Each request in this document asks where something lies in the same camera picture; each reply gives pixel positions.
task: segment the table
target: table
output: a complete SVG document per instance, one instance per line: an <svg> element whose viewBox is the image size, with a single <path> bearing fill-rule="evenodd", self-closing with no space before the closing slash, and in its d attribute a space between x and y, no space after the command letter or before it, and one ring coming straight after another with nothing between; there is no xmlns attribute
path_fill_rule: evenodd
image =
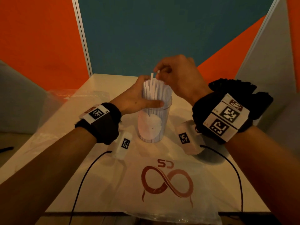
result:
<svg viewBox="0 0 300 225"><path fill-rule="evenodd" d="M135 83L137 77L121 75L94 74L77 91L76 94L85 91L103 91L104 96L109 94L110 99L125 91ZM141 141L137 135L137 113L122 117L121 129L125 129L133 134L130 150L143 157L157 158L163 156L173 160L185 160L198 162L194 157L186 155L175 133L174 126L183 121L192 119L191 106L182 98L173 94L173 104L170 109L169 119L163 139L155 144ZM47 146L51 145L55 139L51 139L55 133L60 132L56 139L73 129L74 123L78 120L78 115L84 112L89 106L99 103L96 99L91 99L90 104L79 103L79 100L66 102L10 159L0 168L0 183L5 181L17 170L27 164ZM37 136L41 133L48 133L50 140L39 144ZM94 159L106 151L107 145L96 144L91 150L76 173L69 180L62 192L46 210L48 213L70 212L77 194L77 190L84 173ZM269 212L269 209L253 189L252 185L243 175L231 156L228 156L237 168L244 193L244 212ZM241 206L241 196L238 178L231 165L225 161L220 165L205 165L211 176L211 186L216 199L219 212L238 212ZM113 198L122 175L124 175L123 165L120 161L109 156L98 160L89 171L78 197L76 212L115 212L114 207L109 205Z"/></svg>

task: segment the cable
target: cable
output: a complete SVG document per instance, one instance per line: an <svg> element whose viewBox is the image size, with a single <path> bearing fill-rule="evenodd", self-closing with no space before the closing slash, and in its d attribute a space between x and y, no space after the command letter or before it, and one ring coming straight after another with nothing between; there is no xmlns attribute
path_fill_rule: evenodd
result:
<svg viewBox="0 0 300 225"><path fill-rule="evenodd" d="M224 159L226 159L230 165L233 167L233 169L235 170L236 174L238 175L238 181L240 183L240 189L241 189L241 202L242 202L242 205L241 205L241 212L243 212L243 209L244 209L244 199L243 199L243 190L242 190L242 182L241 182L241 178L240 178L240 175L238 174L238 171L237 169L235 168L235 166L232 164L232 162L230 162L229 159L227 159L224 155L222 155L221 153L219 153L218 151L212 149L211 147L208 147L206 145L200 145L200 147L202 148L208 148L209 150L212 150L213 152L217 153L218 155L222 156Z"/></svg>
<svg viewBox="0 0 300 225"><path fill-rule="evenodd" d="M90 165L90 167L88 168L88 170L87 170L86 173L84 174L84 176L83 176L83 178L82 178L82 180L81 180L81 183L80 183L78 192L77 192L77 196L76 196L76 198L75 198L75 202L74 202L72 211L71 211L71 217L70 217L69 225L70 225L71 222L72 222L73 213L74 213L74 209L75 209L75 206L76 206L76 202L77 202L77 199L78 199L78 196L79 196L79 192L80 192L82 183L83 183L83 181L84 181L86 175L88 174L88 171L90 170L90 168L93 166L93 164L94 164L101 156L103 156L103 155L106 154L106 153L111 153L111 152L112 152L112 151L106 151L106 152L102 153L101 155L99 155L99 156L94 160L94 162L92 162L92 164Z"/></svg>

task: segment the infinity symbol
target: infinity symbol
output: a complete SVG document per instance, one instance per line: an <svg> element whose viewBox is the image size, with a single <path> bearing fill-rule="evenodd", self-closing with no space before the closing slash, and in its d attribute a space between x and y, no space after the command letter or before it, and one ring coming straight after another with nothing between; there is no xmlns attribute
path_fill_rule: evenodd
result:
<svg viewBox="0 0 300 225"><path fill-rule="evenodd" d="M157 189L153 189L151 188L150 186L148 186L147 182L146 182L146 173L148 170L155 170L156 172L158 172L161 177L163 178L164 180L164 183ZM189 183L189 189L187 190L186 193L181 193L179 192L171 183L171 179L176 175L176 174L182 174L184 175L187 180L188 180L188 183ZM148 193L151 193L151 194L160 194L160 193L163 193L168 187L172 190L172 192L178 196L178 197L189 197L190 198L190 203L192 205L192 208L193 208L193 202L192 202L192 199L191 199L191 195L193 193L193 190L194 190L194 184L193 184L193 181L191 179L191 177L188 175L188 173L186 173L184 170L180 170L180 169L176 169L176 170L171 170L167 175L164 174L164 172L157 168L157 167L154 167L154 166L146 166L143 171L142 171L142 184L143 184L143 187L144 187L144 192L143 192L143 195L142 195L142 201L144 202L144 196L145 196L145 190L148 192Z"/></svg>

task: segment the person's right hand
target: person's right hand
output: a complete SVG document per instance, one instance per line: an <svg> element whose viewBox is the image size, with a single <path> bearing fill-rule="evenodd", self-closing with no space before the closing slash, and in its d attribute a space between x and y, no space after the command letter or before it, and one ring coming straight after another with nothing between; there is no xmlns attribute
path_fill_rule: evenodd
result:
<svg viewBox="0 0 300 225"><path fill-rule="evenodd" d="M160 71L156 79L164 81L174 93L192 106L202 97L213 92L197 70L194 60L184 55L163 58L154 68Z"/></svg>

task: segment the teal wall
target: teal wall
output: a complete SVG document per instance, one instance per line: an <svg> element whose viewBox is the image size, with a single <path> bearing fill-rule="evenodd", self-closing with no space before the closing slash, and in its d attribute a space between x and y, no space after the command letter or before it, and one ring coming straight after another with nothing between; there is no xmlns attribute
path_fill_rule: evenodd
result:
<svg viewBox="0 0 300 225"><path fill-rule="evenodd" d="M196 65L267 14L273 0L78 0L93 73L149 74L165 56Z"/></svg>

